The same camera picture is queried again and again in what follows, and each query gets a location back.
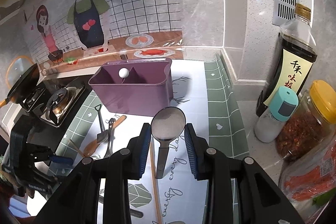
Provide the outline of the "wooden chopstick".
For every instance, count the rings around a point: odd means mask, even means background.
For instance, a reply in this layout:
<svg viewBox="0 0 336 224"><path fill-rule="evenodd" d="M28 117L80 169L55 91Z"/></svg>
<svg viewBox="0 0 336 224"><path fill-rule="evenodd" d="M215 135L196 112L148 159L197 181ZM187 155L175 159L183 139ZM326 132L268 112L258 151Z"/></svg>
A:
<svg viewBox="0 0 336 224"><path fill-rule="evenodd" d="M85 155L83 154L83 152L76 146L76 144L71 140L68 139L69 143L72 145L72 147L77 151L77 153L82 157L85 158Z"/></svg>
<svg viewBox="0 0 336 224"><path fill-rule="evenodd" d="M153 184L153 193L154 193L154 202L155 202L155 212L157 216L157 222L159 224L163 224L162 216L161 216L161 207L159 202L159 193L158 193L158 185L157 179L155 178L155 155L154 155L154 144L150 142L150 164L151 164L151 180Z"/></svg>

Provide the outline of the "large steel spoon black handle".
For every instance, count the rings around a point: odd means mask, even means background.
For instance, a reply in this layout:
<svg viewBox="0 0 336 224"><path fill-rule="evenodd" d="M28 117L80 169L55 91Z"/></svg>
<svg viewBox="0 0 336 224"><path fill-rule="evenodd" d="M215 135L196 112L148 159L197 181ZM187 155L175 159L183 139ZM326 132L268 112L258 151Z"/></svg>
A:
<svg viewBox="0 0 336 224"><path fill-rule="evenodd" d="M156 179L163 178L169 154L169 145L181 133L186 125L184 112L174 106L161 109L151 121L151 134L160 143L158 151Z"/></svg>

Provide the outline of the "black shovel shaped spoon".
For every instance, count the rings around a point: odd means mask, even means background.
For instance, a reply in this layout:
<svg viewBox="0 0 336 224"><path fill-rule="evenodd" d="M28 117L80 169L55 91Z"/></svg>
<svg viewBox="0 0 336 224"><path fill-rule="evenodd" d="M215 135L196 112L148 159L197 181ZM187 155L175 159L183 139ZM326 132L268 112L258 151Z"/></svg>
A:
<svg viewBox="0 0 336 224"><path fill-rule="evenodd" d="M96 139L97 143L102 143L106 141L108 137L108 130L105 129L104 121L101 116L101 107L102 107L102 104L99 104L94 107L94 109L97 111L97 114L98 114L98 120L99 120L100 130L101 130L101 132L97 134L97 139Z"/></svg>

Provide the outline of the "brown wooden spoon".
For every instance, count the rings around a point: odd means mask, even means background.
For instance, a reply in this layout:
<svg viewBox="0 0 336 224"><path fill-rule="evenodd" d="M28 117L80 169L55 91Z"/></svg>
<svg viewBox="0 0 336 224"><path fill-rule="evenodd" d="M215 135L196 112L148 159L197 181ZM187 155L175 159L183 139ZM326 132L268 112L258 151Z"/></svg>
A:
<svg viewBox="0 0 336 224"><path fill-rule="evenodd" d="M107 155L109 156L112 153L111 148L112 148L114 129L118 127L120 124L122 124L124 120L126 120L125 115L122 115L117 119L111 118L110 120L108 120L108 128L99 133L95 140L91 141L88 145L86 145L83 154L86 157L92 156L95 153L96 149L99 147L99 145L107 141L108 148L106 149L106 152Z"/></svg>

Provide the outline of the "black handled steel spoon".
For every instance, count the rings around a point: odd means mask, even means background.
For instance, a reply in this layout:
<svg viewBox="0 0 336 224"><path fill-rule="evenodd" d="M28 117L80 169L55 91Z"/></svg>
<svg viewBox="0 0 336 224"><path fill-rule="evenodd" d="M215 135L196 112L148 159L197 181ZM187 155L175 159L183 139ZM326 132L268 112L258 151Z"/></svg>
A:
<svg viewBox="0 0 336 224"><path fill-rule="evenodd" d="M107 149L106 149L106 153L104 156L105 158L108 158L112 155L112 141L113 141L113 137L112 137L112 133L113 133L113 126L114 126L114 122L116 120L114 118L111 118L109 120L109 127L108 127L108 142L107 142Z"/></svg>

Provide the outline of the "green checkered table mat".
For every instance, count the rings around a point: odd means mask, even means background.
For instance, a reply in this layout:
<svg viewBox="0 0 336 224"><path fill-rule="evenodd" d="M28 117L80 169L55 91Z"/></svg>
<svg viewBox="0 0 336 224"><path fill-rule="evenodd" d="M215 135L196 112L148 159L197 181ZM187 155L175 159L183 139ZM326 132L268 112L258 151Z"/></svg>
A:
<svg viewBox="0 0 336 224"><path fill-rule="evenodd" d="M130 115L116 129L113 151L126 147L149 126L149 150L143 175L127 183L132 223L203 223L209 183L191 172L185 129L226 156L242 159L249 154L245 129L224 63L172 62L174 99L162 115Z"/></svg>

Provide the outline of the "purple plastic utensil holder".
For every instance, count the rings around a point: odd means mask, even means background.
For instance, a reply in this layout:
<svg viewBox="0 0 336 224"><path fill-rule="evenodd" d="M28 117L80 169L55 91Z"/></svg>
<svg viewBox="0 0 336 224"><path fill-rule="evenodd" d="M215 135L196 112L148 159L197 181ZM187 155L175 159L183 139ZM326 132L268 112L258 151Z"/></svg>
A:
<svg viewBox="0 0 336 224"><path fill-rule="evenodd" d="M171 63L169 58L107 62L88 84L109 112L153 117L173 99ZM121 68L130 70L123 83Z"/></svg>

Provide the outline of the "black gas stove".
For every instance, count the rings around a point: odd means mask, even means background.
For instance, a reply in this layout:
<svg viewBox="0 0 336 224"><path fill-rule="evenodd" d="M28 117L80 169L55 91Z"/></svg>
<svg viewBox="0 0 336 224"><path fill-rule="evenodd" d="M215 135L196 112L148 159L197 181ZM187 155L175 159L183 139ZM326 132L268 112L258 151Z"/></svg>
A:
<svg viewBox="0 0 336 224"><path fill-rule="evenodd" d="M10 131L10 143L22 140L56 151L92 89L90 75L44 80L23 102Z"/></svg>

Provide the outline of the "salt shaker teal cap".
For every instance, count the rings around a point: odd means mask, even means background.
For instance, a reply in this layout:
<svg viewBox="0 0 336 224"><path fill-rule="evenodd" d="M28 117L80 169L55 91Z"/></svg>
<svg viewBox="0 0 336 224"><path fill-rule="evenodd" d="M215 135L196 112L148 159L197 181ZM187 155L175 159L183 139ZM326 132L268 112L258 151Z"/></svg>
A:
<svg viewBox="0 0 336 224"><path fill-rule="evenodd" d="M298 106L297 94L285 86L280 86L269 107L257 120L254 133L263 143L270 143L281 132Z"/></svg>

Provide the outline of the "glass pan lid orange rim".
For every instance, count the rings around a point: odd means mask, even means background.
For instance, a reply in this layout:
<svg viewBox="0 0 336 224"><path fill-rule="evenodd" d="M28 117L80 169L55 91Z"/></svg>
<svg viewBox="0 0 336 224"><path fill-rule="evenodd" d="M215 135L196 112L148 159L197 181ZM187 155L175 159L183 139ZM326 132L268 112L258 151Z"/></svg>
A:
<svg viewBox="0 0 336 224"><path fill-rule="evenodd" d="M13 59L6 72L5 80L7 87L10 89L18 78L21 77L21 75L32 65L32 59L25 55L21 55Z"/></svg>

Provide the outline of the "orange capped plastic bottle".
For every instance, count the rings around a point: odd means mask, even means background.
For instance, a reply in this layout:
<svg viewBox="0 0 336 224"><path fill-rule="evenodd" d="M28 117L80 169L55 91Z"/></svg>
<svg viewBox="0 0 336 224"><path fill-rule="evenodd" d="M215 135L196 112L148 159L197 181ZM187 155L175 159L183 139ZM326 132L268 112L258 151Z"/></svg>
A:
<svg viewBox="0 0 336 224"><path fill-rule="evenodd" d="M315 219L335 196L335 135L288 165L279 187L305 222Z"/></svg>

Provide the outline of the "chili jar yellow lid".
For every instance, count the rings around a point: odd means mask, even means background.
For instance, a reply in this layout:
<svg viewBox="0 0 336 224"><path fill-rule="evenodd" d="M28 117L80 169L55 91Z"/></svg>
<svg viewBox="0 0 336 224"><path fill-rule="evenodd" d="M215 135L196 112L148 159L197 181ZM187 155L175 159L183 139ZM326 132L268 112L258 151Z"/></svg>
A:
<svg viewBox="0 0 336 224"><path fill-rule="evenodd" d="M276 150L295 161L335 132L335 90L324 80L314 80L276 137Z"/></svg>

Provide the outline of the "soy sauce bottle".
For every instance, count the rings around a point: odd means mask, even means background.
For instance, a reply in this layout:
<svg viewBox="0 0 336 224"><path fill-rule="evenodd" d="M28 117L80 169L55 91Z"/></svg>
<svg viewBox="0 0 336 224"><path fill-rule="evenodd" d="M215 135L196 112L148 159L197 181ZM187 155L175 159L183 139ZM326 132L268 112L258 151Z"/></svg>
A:
<svg viewBox="0 0 336 224"><path fill-rule="evenodd" d="M311 34L311 9L296 3L294 18L280 26L272 65L261 91L256 115L269 107L279 87L285 86L299 94L317 59L317 46Z"/></svg>

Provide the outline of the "cartoon couple wall sticker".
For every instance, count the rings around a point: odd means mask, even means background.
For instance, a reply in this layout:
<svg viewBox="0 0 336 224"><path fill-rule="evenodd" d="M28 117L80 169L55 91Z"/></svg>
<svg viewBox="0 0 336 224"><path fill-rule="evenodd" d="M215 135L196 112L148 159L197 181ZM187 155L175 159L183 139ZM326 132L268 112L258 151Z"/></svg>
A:
<svg viewBox="0 0 336 224"><path fill-rule="evenodd" d="M45 76L183 56L179 0L26 0L23 14L25 41Z"/></svg>

